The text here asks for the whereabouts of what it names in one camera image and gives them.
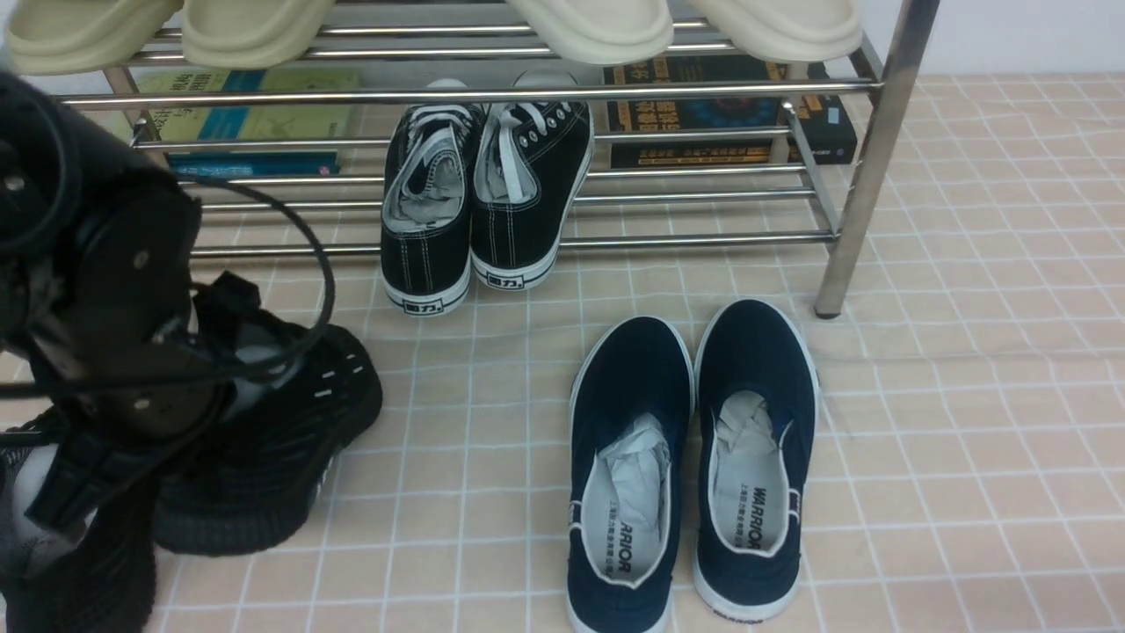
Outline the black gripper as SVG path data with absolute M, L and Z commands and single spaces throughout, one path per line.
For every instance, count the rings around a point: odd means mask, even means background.
M 292 327 L 262 309 L 256 284 L 223 273 L 64 304 L 22 353 L 64 422 L 27 517 L 65 530 L 192 445 L 228 412 L 236 382 L 282 376 Z

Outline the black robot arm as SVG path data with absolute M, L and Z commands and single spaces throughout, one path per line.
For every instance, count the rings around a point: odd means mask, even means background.
M 65 422 L 27 513 L 71 528 L 194 449 L 236 382 L 305 356 L 271 320 L 268 355 L 240 358 L 256 316 L 249 286 L 194 283 L 201 204 L 165 169 L 68 105 L 3 73 L 3 349 L 32 364 L 4 400 L 40 399 Z

